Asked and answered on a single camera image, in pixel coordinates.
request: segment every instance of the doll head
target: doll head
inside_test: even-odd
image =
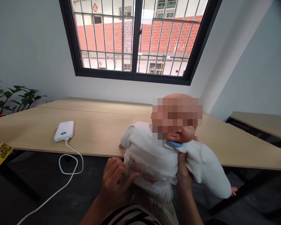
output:
[[[202,116],[199,99],[185,94],[170,94],[153,104],[152,131],[158,134],[159,140],[190,142]]]

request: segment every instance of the striped shirt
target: striped shirt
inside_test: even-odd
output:
[[[137,204],[121,207],[107,216],[101,225],[146,224],[160,225],[160,222],[147,210]]]

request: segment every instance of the red sign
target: red sign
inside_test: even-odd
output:
[[[96,5],[96,3],[93,5],[93,9],[95,13],[98,11],[98,6]]]

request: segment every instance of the red brick wall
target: red brick wall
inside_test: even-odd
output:
[[[186,17],[185,19],[192,20],[193,17]],[[202,20],[202,16],[196,16],[196,21],[201,21],[201,20]],[[160,41],[159,52],[166,52],[172,22],[164,21],[161,39],[159,39],[161,24],[162,24],[161,21],[154,21],[150,52],[157,52],[159,41]],[[114,23],[114,25],[115,25],[115,52],[120,53],[122,50],[122,22]],[[182,25],[182,23],[176,23],[176,22],[173,24],[172,35],[171,35],[171,39],[170,39],[168,52],[175,51],[180,29],[181,29],[181,25]],[[125,26],[124,27],[124,52],[130,52],[131,51],[131,39],[132,39],[131,22],[130,21],[125,22],[124,26]],[[199,26],[200,26],[199,24],[193,25],[193,29],[190,34],[190,40],[189,40],[187,48],[186,48],[186,52],[188,52],[188,53],[191,52],[191,50],[192,50],[195,38],[196,38],[198,30],[199,30]],[[143,26],[142,46],[141,46],[140,52],[149,51],[151,27],[152,27],[151,24],[144,24],[144,26]],[[177,52],[184,51],[190,28],[191,28],[191,23],[183,24]],[[103,25],[95,24],[95,29],[96,29],[96,41],[97,41],[98,51],[104,51]],[[77,30],[78,30],[81,49],[87,50],[83,26],[78,26]],[[95,45],[93,25],[86,26],[86,35],[87,35],[87,42],[88,42],[89,50],[95,51],[96,45]],[[106,43],[106,51],[113,52],[112,23],[105,24],[105,43]]]

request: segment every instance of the window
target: window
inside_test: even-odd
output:
[[[124,63],[124,71],[130,71],[130,64]]]
[[[124,16],[131,16],[131,6],[127,6],[124,8]],[[122,7],[119,8],[119,15],[122,16]]]
[[[221,0],[59,3],[76,76],[190,85]]]
[[[102,17],[94,16],[95,24],[102,23]]]
[[[160,74],[162,69],[162,63],[150,63],[150,73]]]
[[[165,9],[165,0],[158,0],[156,17],[163,18],[165,11],[165,18],[173,18],[176,2],[176,0],[168,0]]]

